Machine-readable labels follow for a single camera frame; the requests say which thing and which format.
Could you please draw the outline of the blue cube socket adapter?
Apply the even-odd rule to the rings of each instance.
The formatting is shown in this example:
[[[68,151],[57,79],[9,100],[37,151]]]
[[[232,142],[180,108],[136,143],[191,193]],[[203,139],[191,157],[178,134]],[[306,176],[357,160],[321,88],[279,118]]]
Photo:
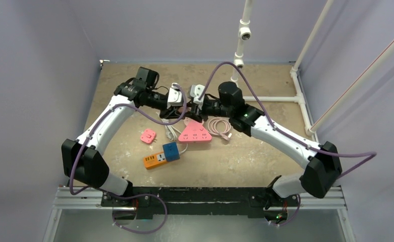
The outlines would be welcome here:
[[[176,161],[180,159],[180,153],[176,142],[170,142],[164,144],[162,148],[167,162]]]

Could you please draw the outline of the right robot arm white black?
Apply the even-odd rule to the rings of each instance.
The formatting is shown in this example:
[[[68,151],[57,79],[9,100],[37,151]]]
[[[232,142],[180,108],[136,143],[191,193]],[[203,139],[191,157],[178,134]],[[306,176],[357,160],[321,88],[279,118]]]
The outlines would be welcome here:
[[[218,87],[219,97],[203,93],[203,85],[192,85],[186,115],[194,120],[206,120],[209,116],[227,117],[238,132],[264,141],[286,154],[303,168],[303,173],[276,178],[266,191],[267,201],[278,205],[286,197],[309,193],[324,198],[342,173],[337,147],[331,142],[319,144],[309,141],[275,122],[269,122],[266,114],[247,104],[242,90],[234,82],[223,82]]]

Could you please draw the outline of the pink triangular power strip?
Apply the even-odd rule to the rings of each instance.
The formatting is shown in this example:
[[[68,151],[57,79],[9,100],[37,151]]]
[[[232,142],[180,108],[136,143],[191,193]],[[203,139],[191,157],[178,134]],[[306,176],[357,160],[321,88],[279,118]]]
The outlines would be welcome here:
[[[209,143],[212,140],[212,135],[203,126],[195,120],[188,120],[184,130],[178,137],[178,141],[183,144],[190,143]]]

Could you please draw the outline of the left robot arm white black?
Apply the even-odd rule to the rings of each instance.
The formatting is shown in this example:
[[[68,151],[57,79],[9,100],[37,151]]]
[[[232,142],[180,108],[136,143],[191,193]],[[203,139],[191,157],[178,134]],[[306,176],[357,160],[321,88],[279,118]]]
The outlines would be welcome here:
[[[86,187],[111,193],[120,206],[128,206],[133,201],[133,184],[125,178],[110,171],[103,154],[122,124],[135,112],[149,120],[163,124],[140,110],[147,106],[166,112],[175,113],[179,109],[185,111],[187,100],[185,92],[177,83],[172,83],[167,94],[156,92],[159,73],[140,67],[135,77],[119,84],[114,90],[108,105],[77,138],[65,139],[61,145],[64,173],[70,179],[70,193],[77,195],[80,190],[74,189],[74,181]]]

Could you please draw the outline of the orange power strip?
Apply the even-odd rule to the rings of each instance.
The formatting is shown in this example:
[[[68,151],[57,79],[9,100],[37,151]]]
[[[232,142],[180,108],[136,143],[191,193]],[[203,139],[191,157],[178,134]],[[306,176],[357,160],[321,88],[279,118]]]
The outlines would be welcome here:
[[[163,152],[152,154],[143,158],[143,164],[147,170],[157,168],[167,163],[168,162]]]

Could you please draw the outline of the pink square plug adapter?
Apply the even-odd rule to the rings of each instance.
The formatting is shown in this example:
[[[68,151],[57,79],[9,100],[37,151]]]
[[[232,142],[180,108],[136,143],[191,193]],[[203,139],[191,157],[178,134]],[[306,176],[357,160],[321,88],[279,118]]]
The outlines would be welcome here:
[[[140,140],[145,144],[151,144],[156,138],[156,131],[152,129],[145,129],[140,136]]]

